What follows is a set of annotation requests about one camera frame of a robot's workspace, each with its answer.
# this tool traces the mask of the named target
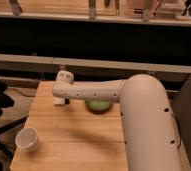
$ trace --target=wooden table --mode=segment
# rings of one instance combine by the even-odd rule
[[[41,82],[25,127],[35,127],[40,149],[17,149],[12,171],[127,171],[119,105],[102,115],[87,110],[84,101],[54,106],[54,82]]]

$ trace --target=wooden surface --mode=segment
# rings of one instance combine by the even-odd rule
[[[81,100],[53,106],[53,82],[41,82],[25,127],[35,127],[40,149],[17,149],[12,171],[127,171],[119,105],[96,115]]]
[[[88,0],[18,0],[24,13],[88,14]],[[115,15],[114,1],[105,8],[104,0],[97,0],[97,14]],[[0,0],[0,12],[11,12],[8,0]]]

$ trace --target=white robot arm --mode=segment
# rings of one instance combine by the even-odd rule
[[[71,80],[71,73],[60,71],[53,95],[120,103],[129,171],[181,171],[172,110],[160,81],[144,74],[106,82]]]

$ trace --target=cable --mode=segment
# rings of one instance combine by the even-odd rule
[[[179,126],[179,123],[178,123],[176,116],[172,115],[172,117],[175,119],[175,122],[176,122],[177,127],[178,127],[179,144],[178,144],[177,148],[179,149],[181,147],[181,144],[182,144],[182,140],[181,140],[181,136],[180,136],[180,126]]]
[[[24,96],[24,97],[35,97],[35,95],[24,94],[23,92],[21,92],[20,90],[18,90],[18,89],[16,89],[16,88],[8,88],[7,90],[16,91],[17,93],[19,93],[20,95],[22,95],[22,96]]]

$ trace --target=white cup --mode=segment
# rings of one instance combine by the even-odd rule
[[[40,142],[37,134],[37,130],[32,127],[23,128],[16,135],[16,146],[28,152],[37,151],[40,147]]]

